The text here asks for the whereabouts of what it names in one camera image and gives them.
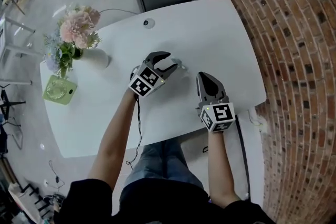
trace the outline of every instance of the black shirt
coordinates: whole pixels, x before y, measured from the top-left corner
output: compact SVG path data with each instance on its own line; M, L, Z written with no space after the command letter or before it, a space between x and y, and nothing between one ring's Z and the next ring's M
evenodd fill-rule
M97 179L73 182L60 211L61 223L274 223L260 206L236 201L211 204L201 188L168 179L144 178L127 185L112 213L111 187Z

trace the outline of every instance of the person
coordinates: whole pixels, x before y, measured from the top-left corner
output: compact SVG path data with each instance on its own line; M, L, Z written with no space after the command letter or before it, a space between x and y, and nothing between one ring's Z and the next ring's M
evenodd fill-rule
M88 179L71 183L60 223L274 223L234 191L223 133L208 134L209 192L188 170L177 139L146 145L112 213L136 98L127 89L100 143Z

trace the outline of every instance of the flower bouquet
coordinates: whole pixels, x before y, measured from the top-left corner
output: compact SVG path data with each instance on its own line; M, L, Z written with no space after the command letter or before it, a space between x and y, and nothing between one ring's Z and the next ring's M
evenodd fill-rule
M99 18L99 12L90 6L76 6L58 21L56 31L45 35L45 60L49 70L65 78L73 60L80 59L85 49L96 48L101 40L93 29Z

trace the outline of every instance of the flower vase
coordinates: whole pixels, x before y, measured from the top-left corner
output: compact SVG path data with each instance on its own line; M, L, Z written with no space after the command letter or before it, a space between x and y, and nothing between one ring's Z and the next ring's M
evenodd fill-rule
M102 49L84 49L78 60L87 62L97 70L104 70L109 65L109 56Z

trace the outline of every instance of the brick wall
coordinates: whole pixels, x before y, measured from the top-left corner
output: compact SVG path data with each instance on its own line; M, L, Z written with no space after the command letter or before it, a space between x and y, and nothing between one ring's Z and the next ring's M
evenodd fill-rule
M232 0L248 32L267 101L266 213L327 223L336 213L336 0Z

